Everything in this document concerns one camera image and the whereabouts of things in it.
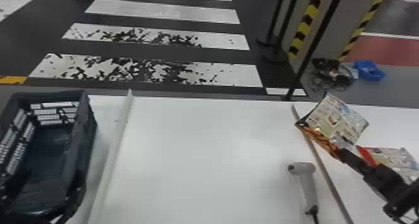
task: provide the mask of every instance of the zebra crossing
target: zebra crossing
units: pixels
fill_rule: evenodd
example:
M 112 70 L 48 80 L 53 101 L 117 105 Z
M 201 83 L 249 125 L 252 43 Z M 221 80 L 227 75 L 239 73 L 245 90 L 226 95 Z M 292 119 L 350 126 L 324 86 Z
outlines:
M 232 0 L 216 0 L 232 3 Z M 99 16 L 123 16 L 173 21 L 177 30 L 148 27 L 127 27 L 76 22 L 62 39 L 89 42 L 131 43 L 146 46 L 192 47 L 243 51 L 249 55 L 244 34 L 201 32 L 187 30 L 182 21 L 217 24 L 240 24 L 234 9 L 150 3 L 127 0 L 95 0 L 85 11 Z M 189 60 L 138 59 L 80 54 L 47 54 L 32 71 L 32 78 L 55 78 L 103 81 L 138 81 L 155 84 L 176 82 L 186 85 L 220 85 L 226 87 L 263 87 L 258 70 L 253 64 L 201 62 Z
M 34 59 L 26 74 L 29 85 L 66 79 L 63 83 L 74 86 L 86 86 L 81 82 L 90 80 L 95 82 L 89 87 L 106 82 L 106 88 L 139 83 L 175 91 L 177 86 L 185 86 L 192 92 L 246 94 L 248 90 L 249 94 L 282 95 L 287 90 L 264 87 L 233 0 L 80 3 L 78 11 L 63 18 L 60 32 L 54 29 L 55 38 L 47 42 L 53 46 Z M 31 7 L 35 5 L 47 4 L 38 1 Z M 48 29 L 43 31 L 45 38 Z

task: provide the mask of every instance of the white countertop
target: white countertop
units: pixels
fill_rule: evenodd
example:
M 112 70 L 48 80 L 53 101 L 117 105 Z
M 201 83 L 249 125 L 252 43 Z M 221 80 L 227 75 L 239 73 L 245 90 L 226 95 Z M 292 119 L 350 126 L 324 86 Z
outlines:
M 99 219 L 93 223 L 312 223 L 292 162 L 315 158 L 291 104 L 133 101 Z M 321 223 L 345 223 L 323 174 Z

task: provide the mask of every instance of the gray floor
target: gray floor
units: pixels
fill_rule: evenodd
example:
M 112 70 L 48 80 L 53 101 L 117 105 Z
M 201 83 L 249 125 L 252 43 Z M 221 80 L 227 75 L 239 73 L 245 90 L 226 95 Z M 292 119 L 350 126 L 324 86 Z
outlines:
M 348 104 L 419 108 L 419 95 L 415 88 L 419 81 L 419 69 L 394 66 L 379 68 L 387 74 L 381 81 L 357 79 L 346 91 L 332 90 L 331 93 Z M 318 101 L 323 94 L 314 92 L 309 87 L 309 72 L 310 70 L 307 70 L 304 74 L 302 84 L 310 98 Z

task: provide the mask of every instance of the black crate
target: black crate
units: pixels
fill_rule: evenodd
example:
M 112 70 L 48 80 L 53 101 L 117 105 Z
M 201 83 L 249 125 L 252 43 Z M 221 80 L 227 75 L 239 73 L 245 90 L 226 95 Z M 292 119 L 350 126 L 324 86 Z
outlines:
M 5 187 L 0 197 L 13 189 L 14 177 L 22 171 L 30 174 L 8 209 L 36 216 L 63 209 L 75 175 L 82 180 L 87 176 L 96 128 L 84 91 L 14 94 L 0 116 L 0 147 L 14 134 L 0 164 L 0 187 Z

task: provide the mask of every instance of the white table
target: white table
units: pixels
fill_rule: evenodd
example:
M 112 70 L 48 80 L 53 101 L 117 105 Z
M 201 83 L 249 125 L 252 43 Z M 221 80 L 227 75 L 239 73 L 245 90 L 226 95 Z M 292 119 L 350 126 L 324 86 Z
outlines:
M 291 104 L 133 101 L 108 189 L 89 224 L 312 223 L 292 162 L 315 158 Z M 320 171 L 321 223 L 345 223 Z
M 302 117 L 315 104 L 296 103 Z M 418 126 L 419 109 L 389 107 L 351 106 L 370 122 L 370 126 L 358 141 L 365 147 L 405 147 L 416 159 L 419 158 Z M 384 214 L 381 200 L 362 180 L 362 177 L 347 165 L 333 159 L 318 147 L 318 153 L 330 175 L 352 221 L 356 224 L 394 223 Z

